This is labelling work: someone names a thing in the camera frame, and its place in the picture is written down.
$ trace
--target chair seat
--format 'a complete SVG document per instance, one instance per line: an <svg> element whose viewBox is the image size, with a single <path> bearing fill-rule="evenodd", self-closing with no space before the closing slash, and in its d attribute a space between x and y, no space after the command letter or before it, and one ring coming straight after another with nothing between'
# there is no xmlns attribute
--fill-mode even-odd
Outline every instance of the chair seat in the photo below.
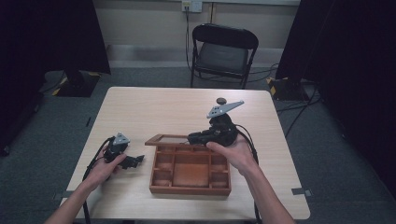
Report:
<svg viewBox="0 0 396 224"><path fill-rule="evenodd" d="M244 75L248 50L204 43L196 61L197 69Z"/></svg>

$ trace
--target black curtain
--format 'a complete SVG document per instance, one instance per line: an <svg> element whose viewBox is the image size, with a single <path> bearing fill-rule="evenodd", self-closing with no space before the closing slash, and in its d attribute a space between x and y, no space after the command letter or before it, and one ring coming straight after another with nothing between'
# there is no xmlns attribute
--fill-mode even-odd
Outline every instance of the black curtain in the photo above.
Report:
<svg viewBox="0 0 396 224"><path fill-rule="evenodd" d="M110 74L92 0L0 2L0 147L52 70Z"/></svg>
<svg viewBox="0 0 396 224"><path fill-rule="evenodd" d="M319 81L347 139L396 197L395 10L390 0L302 0L276 75Z"/></svg>

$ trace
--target gray carpet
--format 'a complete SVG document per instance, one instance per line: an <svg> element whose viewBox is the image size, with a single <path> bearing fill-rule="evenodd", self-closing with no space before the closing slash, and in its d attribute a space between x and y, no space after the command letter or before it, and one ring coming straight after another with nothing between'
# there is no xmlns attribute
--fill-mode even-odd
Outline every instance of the gray carpet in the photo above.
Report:
<svg viewBox="0 0 396 224"><path fill-rule="evenodd" d="M54 85L61 74L48 73L43 90ZM266 75L254 74L249 80ZM233 79L218 80L221 82L196 78L194 86L239 89L238 83L228 82ZM0 158L0 223L42 223L59 206L60 201L52 200L52 196L66 189L106 91L112 86L188 88L190 72L188 68L116 68L112 76L100 78L91 98L54 97L47 91L38 112L10 145L10 155ZM313 93L313 85L305 88ZM268 91L264 79L249 82L247 89ZM277 109L297 106L292 105L295 103L275 101ZM299 112L279 113L285 132ZM303 187L313 193L307 197L311 218L298 222L396 223L396 203L366 160L343 138L339 127L319 102L309 106L290 130L291 156Z"/></svg>

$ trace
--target baseboard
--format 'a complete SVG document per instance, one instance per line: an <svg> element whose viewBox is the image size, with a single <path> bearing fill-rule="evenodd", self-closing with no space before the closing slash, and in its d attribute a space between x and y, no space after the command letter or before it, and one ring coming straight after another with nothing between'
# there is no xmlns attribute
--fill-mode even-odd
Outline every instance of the baseboard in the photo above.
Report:
<svg viewBox="0 0 396 224"><path fill-rule="evenodd" d="M109 45L110 67L187 67L186 50L152 46ZM257 49L252 67L270 67L279 63L283 49ZM191 64L191 49L188 53Z"/></svg>

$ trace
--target chair backrest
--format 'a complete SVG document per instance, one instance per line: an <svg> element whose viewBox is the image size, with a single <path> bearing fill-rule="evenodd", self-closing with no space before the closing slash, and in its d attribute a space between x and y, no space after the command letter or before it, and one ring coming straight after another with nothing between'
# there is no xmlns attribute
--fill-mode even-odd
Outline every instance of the chair backrest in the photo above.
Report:
<svg viewBox="0 0 396 224"><path fill-rule="evenodd" d="M204 23L192 31L192 39L215 45L234 47L239 49L256 49L259 46L257 36L245 29L233 28Z"/></svg>

